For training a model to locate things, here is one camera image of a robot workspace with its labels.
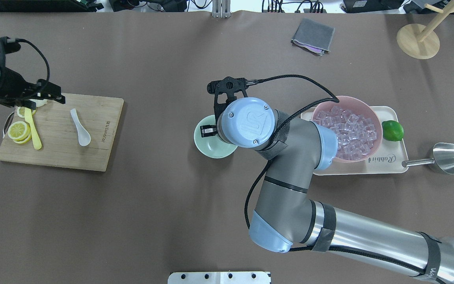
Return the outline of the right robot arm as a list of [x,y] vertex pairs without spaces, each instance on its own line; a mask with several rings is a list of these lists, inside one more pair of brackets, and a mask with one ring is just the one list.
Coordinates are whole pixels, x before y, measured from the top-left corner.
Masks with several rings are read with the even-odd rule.
[[[307,198],[313,172],[328,167],[337,151],[332,131],[255,97],[213,108],[216,125],[202,127],[203,136],[252,148],[268,160],[249,228],[258,246],[276,253],[330,251],[431,284],[454,284],[454,237],[404,230]],[[293,248],[295,241],[304,246]]]

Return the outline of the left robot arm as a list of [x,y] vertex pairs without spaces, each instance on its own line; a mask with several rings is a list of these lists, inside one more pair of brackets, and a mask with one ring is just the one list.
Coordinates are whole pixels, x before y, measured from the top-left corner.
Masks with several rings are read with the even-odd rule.
[[23,77],[0,63],[0,104],[6,107],[36,108],[35,100],[52,99],[60,104],[65,103],[61,88],[45,79],[37,83],[25,81]]

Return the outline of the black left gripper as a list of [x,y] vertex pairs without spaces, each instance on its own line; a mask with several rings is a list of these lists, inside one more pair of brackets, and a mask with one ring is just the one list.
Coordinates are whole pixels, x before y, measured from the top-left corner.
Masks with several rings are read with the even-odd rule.
[[29,98],[39,90],[36,99],[48,99],[65,104],[61,87],[45,79],[38,79],[37,84],[29,83],[23,77],[7,67],[0,73],[0,104],[6,107],[36,108],[36,103]]

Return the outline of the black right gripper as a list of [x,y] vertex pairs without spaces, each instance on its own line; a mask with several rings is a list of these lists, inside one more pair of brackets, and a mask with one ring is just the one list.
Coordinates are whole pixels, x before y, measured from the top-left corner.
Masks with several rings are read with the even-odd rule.
[[200,125],[199,130],[201,137],[213,137],[218,135],[217,125]]

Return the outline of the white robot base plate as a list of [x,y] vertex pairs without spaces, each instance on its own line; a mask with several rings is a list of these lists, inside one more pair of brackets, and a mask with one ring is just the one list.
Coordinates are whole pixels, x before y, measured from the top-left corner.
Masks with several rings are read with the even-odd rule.
[[271,284],[266,271],[220,271],[171,273],[168,284]]

